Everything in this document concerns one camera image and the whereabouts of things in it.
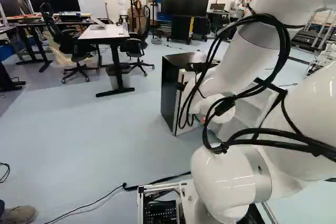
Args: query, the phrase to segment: black office chair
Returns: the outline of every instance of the black office chair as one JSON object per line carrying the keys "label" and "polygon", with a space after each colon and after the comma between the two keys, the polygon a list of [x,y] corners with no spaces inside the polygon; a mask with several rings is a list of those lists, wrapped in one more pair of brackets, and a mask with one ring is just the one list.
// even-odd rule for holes
{"label": "black office chair", "polygon": [[79,62],[92,57],[90,52],[98,51],[99,48],[92,45],[76,45],[76,40],[80,34],[75,29],[66,29],[61,31],[52,17],[54,11],[49,3],[43,3],[40,7],[40,12],[42,13],[42,17],[54,39],[54,42],[59,45],[58,50],[63,54],[72,55],[71,61],[76,63],[76,67],[63,70],[63,74],[67,74],[68,72],[70,73],[62,78],[62,83],[66,83],[69,77],[78,72],[85,77],[86,82],[89,82],[89,77],[84,71],[95,70],[96,72],[99,72],[99,67],[90,68],[87,67],[86,64],[81,66]]}
{"label": "black office chair", "polygon": [[146,38],[148,37],[149,30],[150,30],[150,9],[148,6],[144,6],[143,13],[147,17],[145,28],[140,28],[137,33],[130,32],[130,39],[126,40],[121,46],[120,51],[126,52],[126,54],[132,58],[137,58],[136,62],[130,63],[133,65],[131,70],[138,67],[142,70],[143,75],[147,76],[148,74],[143,69],[143,66],[155,68],[154,64],[147,64],[144,63],[143,60],[140,60],[142,56],[145,55],[143,49],[147,47]]}

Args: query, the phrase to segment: trash can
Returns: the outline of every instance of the trash can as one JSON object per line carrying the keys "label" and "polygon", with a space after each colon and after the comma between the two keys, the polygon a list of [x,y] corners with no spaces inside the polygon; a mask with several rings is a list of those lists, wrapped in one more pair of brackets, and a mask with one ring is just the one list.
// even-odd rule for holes
{"label": "trash can", "polygon": [[[120,63],[121,66],[121,73],[122,73],[122,84],[124,88],[130,88],[131,82],[130,82],[130,72],[131,72],[131,65],[128,63]],[[118,81],[117,81],[117,73],[116,73],[116,67],[114,64],[108,65],[105,67],[107,75],[110,77],[112,88],[118,89]]]}

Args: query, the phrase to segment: shoe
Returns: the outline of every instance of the shoe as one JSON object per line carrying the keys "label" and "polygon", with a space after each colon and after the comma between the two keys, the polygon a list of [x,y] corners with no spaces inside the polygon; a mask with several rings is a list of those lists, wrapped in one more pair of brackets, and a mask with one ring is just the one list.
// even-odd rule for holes
{"label": "shoe", "polygon": [[31,206],[6,208],[0,224],[28,224],[35,219],[36,209]]}

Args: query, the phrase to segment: white desk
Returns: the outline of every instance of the white desk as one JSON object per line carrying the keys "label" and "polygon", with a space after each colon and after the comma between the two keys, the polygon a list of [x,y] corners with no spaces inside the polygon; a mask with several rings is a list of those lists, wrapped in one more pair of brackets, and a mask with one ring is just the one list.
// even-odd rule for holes
{"label": "white desk", "polygon": [[105,97],[107,95],[120,94],[126,92],[132,92],[134,88],[125,88],[122,83],[121,65],[119,62],[118,46],[120,43],[126,41],[129,38],[129,34],[123,33],[122,26],[107,25],[104,30],[91,30],[90,26],[82,33],[78,38],[78,43],[84,42],[89,44],[109,44],[111,45],[112,59],[115,65],[116,78],[118,81],[118,89],[110,90],[96,94],[96,97]]}
{"label": "white desk", "polygon": [[91,30],[89,26],[78,40],[126,40],[130,36],[128,33],[124,34],[122,26],[106,25],[104,30]]}

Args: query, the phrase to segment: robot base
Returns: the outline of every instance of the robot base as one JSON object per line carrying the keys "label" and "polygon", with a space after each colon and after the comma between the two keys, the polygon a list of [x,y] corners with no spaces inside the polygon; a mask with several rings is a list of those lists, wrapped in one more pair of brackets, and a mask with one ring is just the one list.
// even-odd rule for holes
{"label": "robot base", "polygon": [[[146,224],[144,209],[146,204],[146,195],[148,194],[166,194],[176,190],[180,193],[176,198],[176,223],[177,224],[222,224],[218,222],[207,211],[204,204],[201,202],[193,180],[183,180],[179,183],[160,184],[160,185],[145,185],[140,186],[137,195],[138,204],[138,224]],[[250,211],[249,206],[241,208],[233,208],[232,213],[237,216],[244,216],[246,208]],[[248,218],[244,217],[238,224],[251,223],[251,218],[254,223],[265,224],[261,218],[257,208],[253,205],[253,212],[249,212]],[[228,221],[225,224],[234,224],[235,222]]]}

